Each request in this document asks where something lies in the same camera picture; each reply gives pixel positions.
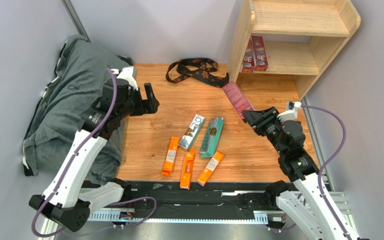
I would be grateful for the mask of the silver red toothpaste box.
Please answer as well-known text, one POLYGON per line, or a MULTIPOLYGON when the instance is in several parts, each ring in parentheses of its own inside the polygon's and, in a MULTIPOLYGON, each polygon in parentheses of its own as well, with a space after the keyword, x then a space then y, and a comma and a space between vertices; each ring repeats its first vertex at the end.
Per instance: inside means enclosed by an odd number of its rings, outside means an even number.
POLYGON ((254 111, 255 109, 245 97, 239 86, 235 82, 229 82, 222 87, 222 90, 226 94, 240 119, 246 123, 247 121, 243 115, 243 111, 254 111))

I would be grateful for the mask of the red 3D toothpaste box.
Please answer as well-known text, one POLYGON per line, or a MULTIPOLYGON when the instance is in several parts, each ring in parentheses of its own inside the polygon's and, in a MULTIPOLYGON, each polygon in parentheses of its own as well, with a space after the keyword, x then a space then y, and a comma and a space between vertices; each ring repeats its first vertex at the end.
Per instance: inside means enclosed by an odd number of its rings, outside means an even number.
POLYGON ((247 46, 245 48, 245 53, 242 59, 241 73, 253 73, 255 70, 255 58, 253 52, 253 44, 251 38, 248 40, 247 46))
POLYGON ((255 58, 255 71, 266 72, 268 69, 268 59, 266 55, 266 48, 262 36, 251 36, 254 58, 255 58))

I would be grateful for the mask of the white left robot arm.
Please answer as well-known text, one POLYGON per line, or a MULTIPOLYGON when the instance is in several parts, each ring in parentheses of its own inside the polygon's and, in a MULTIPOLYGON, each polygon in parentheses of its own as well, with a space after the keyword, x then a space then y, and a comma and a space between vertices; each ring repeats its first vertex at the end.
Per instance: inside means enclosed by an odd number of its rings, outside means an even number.
POLYGON ((131 203, 131 185, 113 178, 81 193, 93 162, 126 117, 155 114, 160 105, 152 84, 145 83, 146 99, 126 79, 108 80, 98 97, 81 115, 73 143, 56 177, 43 194, 33 195, 29 206, 63 230, 79 231, 90 215, 123 201, 131 203))

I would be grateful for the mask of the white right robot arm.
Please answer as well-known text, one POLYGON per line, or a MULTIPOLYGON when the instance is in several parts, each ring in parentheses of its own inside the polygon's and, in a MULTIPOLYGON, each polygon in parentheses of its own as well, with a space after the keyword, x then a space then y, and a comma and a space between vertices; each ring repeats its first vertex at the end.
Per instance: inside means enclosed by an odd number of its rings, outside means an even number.
POLYGON ((290 101, 282 113, 275 107, 242 111, 254 132, 266 137, 277 151, 280 169, 304 198, 301 201, 289 185, 280 180, 265 188, 266 204, 284 211, 308 239, 359 240, 360 235, 327 192, 322 169, 304 149, 306 137, 302 124, 297 121, 302 107, 301 102, 290 101))

